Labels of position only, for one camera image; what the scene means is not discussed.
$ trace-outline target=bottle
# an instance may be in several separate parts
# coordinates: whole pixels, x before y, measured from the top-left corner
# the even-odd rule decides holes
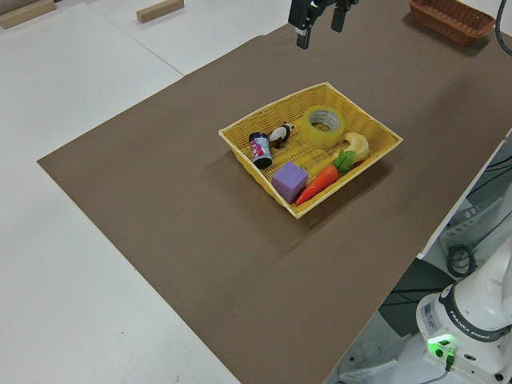
[[[250,150],[253,155],[253,164],[262,170],[272,164],[272,155],[270,154],[270,140],[267,134],[263,132],[254,132],[249,135]]]

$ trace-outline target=purple block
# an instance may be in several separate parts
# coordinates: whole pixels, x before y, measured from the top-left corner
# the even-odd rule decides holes
[[[287,162],[272,177],[272,185],[289,204],[306,188],[306,183],[307,172],[292,162]]]

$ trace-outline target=tape roll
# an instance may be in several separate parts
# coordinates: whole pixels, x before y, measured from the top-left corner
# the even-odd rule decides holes
[[[321,123],[329,130],[316,128]],[[345,120],[339,112],[330,106],[311,106],[304,112],[301,124],[302,139],[309,145],[320,149],[331,148],[338,143],[345,130]]]

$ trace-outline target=white surface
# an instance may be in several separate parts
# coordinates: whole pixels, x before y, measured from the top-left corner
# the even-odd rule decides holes
[[[155,2],[63,0],[0,30],[0,384],[237,382],[36,164],[180,79],[173,68],[284,24],[290,4],[186,0],[137,23]]]

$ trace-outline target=gray cable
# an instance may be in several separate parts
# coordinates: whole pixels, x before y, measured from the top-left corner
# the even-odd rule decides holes
[[[448,371],[445,370],[445,373],[439,377],[439,378],[433,378],[432,380],[429,380],[428,382],[421,382],[420,384],[429,384],[431,382],[438,382],[439,380],[443,380],[448,375]]]

